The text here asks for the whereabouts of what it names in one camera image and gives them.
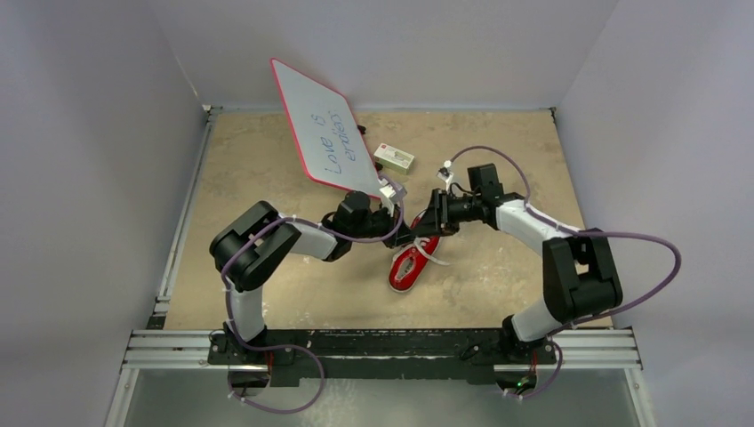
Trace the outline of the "red canvas sneaker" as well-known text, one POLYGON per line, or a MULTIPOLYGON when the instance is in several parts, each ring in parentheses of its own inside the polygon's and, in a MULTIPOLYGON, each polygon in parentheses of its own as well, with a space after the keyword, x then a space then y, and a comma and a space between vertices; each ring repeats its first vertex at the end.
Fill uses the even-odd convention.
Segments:
POLYGON ((430 263, 446 266, 434 253, 441 237, 419 237, 393 255, 388 281, 390 288, 398 293, 410 291, 430 263))

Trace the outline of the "white shoelace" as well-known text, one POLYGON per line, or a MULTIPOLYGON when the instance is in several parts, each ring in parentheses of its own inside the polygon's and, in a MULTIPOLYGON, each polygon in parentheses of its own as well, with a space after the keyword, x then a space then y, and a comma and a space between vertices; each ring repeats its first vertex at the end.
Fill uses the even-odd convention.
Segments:
POLYGON ((441 238, 416 238, 393 257, 397 265, 397 278, 417 278, 430 264, 449 266, 450 262, 437 258, 434 253, 439 248, 441 238))

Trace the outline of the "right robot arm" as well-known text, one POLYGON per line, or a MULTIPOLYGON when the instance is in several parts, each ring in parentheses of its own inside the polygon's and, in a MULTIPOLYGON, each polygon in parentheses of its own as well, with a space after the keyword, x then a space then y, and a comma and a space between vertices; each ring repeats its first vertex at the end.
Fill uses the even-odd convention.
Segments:
POLYGON ((495 165, 468 170, 469 192, 456 196, 434 189, 413 228, 417 238, 448 237, 463 222, 483 222, 535 251, 542 262, 542 296, 501 322, 502 356, 519 362, 556 329, 599 315, 622 303, 622 286, 611 247, 596 231, 567 231, 531 208, 516 192, 505 192, 495 165))

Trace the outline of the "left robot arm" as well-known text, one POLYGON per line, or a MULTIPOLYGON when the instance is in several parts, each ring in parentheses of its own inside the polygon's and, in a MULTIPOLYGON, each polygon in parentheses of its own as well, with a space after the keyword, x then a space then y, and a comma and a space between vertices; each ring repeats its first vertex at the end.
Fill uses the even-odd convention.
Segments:
POLYGON ((269 202, 257 202, 209 246, 224 284, 229 310, 224 331, 233 337, 231 353, 245 364, 264 355, 263 286, 288 254, 335 262, 355 243, 394 248, 412 240, 401 207, 388 203, 373 210, 372 199, 361 191, 348 192, 320 222, 285 216, 269 202))

